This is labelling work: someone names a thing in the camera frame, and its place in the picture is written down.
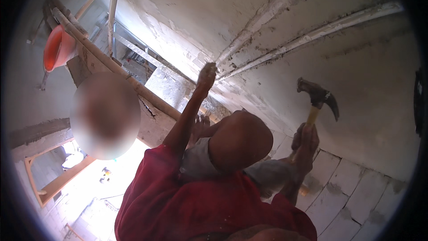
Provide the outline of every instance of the red shirt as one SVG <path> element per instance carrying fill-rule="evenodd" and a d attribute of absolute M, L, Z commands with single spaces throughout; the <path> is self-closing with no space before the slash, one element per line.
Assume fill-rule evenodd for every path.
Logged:
<path fill-rule="evenodd" d="M 309 217 L 281 194 L 260 201 L 242 172 L 183 183 L 180 162 L 167 146 L 146 151 L 123 197 L 115 222 L 118 241 L 188 240 L 204 233 L 234 233 L 268 224 L 315 241 Z"/>

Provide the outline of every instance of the white wall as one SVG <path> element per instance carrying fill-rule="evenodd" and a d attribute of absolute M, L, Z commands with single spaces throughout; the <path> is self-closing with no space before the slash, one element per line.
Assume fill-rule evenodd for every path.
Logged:
<path fill-rule="evenodd" d="M 108 6 L 109 0 L 100 0 Z M 393 0 L 290 0 L 221 65 L 224 74 L 322 25 Z M 116 18 L 180 71 L 196 80 L 269 0 L 119 0 Z M 324 108 L 321 147 L 367 168 L 407 181 L 419 138 L 412 87 L 419 65 L 405 14 L 341 30 L 216 84 L 211 93 L 231 111 L 245 107 L 272 130 L 293 136 L 305 121 L 303 76 L 335 94 L 341 117 Z"/>

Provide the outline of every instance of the hand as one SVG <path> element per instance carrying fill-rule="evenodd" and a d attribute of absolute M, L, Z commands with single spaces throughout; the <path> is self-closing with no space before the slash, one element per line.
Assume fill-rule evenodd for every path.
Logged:
<path fill-rule="evenodd" d="M 203 97 L 208 96 L 208 91 L 214 84 L 217 67 L 214 62 L 208 62 L 199 73 L 198 83 L 196 83 L 195 93 Z"/>
<path fill-rule="evenodd" d="M 301 178 L 312 170 L 312 158 L 319 145 L 318 133 L 315 125 L 303 123 L 294 134 L 292 142 L 292 163 L 297 166 Z"/>
<path fill-rule="evenodd" d="M 206 129 L 210 127 L 210 118 L 209 116 L 201 115 L 199 120 L 199 115 L 196 116 L 195 125 L 192 127 L 192 133 L 190 134 L 189 143 L 187 144 L 187 149 L 195 146 L 196 142 L 201 138 L 202 134 Z"/>

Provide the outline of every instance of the person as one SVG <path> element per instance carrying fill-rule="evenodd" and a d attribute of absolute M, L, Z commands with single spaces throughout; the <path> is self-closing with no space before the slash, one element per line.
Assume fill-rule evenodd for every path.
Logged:
<path fill-rule="evenodd" d="M 237 111 L 213 126 L 195 119 L 216 69 L 205 65 L 179 120 L 145 152 L 123 197 L 116 239 L 316 240 L 311 220 L 295 207 L 319 143 L 315 126 L 299 127 L 290 157 L 262 160 L 273 136 L 257 116 Z M 270 204 L 262 201 L 271 195 Z"/>

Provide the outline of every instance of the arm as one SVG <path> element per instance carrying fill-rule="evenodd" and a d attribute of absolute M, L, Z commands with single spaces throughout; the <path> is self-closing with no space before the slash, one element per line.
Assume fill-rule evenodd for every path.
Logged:
<path fill-rule="evenodd" d="M 192 126 L 195 124 L 195 118 L 198 114 L 199 107 L 202 101 L 208 96 L 208 91 L 214 84 L 216 70 L 217 67 L 215 67 L 215 63 L 207 63 L 204 68 L 202 68 L 195 92 L 180 118 L 163 140 L 163 144 L 173 149 L 179 158 L 182 158 L 186 145 L 189 142 L 190 133 Z"/>
<path fill-rule="evenodd" d="M 284 185 L 280 194 L 284 195 L 294 206 L 303 180 L 312 170 L 312 158 L 318 144 L 319 139 L 315 126 L 304 126 L 303 123 L 294 135 L 292 155 L 290 158 L 284 158 L 288 163 L 296 166 L 297 176 L 294 181 L 290 181 L 290 184 Z"/>

